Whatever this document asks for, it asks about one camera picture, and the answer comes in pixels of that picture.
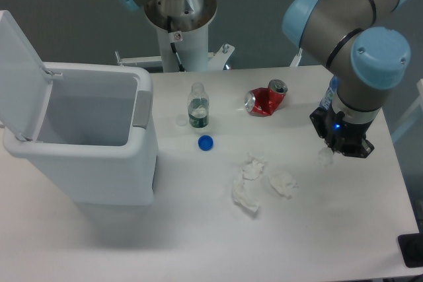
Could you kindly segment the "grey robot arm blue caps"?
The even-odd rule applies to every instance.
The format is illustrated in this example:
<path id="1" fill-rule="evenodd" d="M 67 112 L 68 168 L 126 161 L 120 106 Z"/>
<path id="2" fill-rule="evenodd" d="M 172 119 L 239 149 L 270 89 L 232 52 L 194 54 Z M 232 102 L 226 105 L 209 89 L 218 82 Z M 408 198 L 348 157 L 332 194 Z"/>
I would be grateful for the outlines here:
<path id="1" fill-rule="evenodd" d="M 334 152 L 366 158 L 366 133 L 389 93 L 401 82 L 410 46 L 398 32 L 377 26 L 407 0 L 295 0 L 282 31 L 338 81 L 328 106 L 310 116 L 318 136 Z M 216 0 L 121 0 L 143 7 L 156 28 L 162 66 L 168 72 L 209 71 L 208 26 Z"/>

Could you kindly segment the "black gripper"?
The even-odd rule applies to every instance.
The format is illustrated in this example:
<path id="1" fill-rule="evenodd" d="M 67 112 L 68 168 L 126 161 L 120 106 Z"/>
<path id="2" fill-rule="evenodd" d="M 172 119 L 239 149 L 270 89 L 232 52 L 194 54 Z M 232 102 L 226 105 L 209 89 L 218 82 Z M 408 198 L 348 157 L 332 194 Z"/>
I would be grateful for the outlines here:
<path id="1" fill-rule="evenodd" d="M 365 159 L 374 150 L 373 144 L 366 137 L 373 121 L 348 122 L 346 112 L 341 110 L 335 113 L 332 106 L 328 110 L 318 107 L 311 113 L 310 119 L 317 135 L 334 153 Z"/>

